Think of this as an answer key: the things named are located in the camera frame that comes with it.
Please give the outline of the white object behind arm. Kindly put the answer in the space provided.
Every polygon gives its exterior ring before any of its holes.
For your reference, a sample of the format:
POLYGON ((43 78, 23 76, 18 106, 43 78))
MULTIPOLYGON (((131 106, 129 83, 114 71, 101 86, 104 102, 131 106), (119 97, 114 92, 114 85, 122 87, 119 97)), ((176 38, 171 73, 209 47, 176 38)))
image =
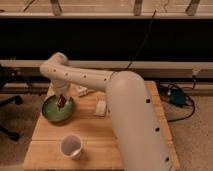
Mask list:
POLYGON ((87 95, 88 91, 89 89, 87 87, 83 87, 83 86, 77 87, 77 94, 79 97, 87 95))

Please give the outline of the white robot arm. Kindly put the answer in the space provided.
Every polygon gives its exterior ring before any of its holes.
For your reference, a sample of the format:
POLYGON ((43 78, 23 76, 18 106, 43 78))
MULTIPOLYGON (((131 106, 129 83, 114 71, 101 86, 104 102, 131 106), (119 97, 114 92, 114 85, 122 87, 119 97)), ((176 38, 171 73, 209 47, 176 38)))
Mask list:
POLYGON ((125 171, 175 171, 144 79, 132 71, 73 68, 62 53, 40 66, 57 96, 71 83, 106 93, 125 171))

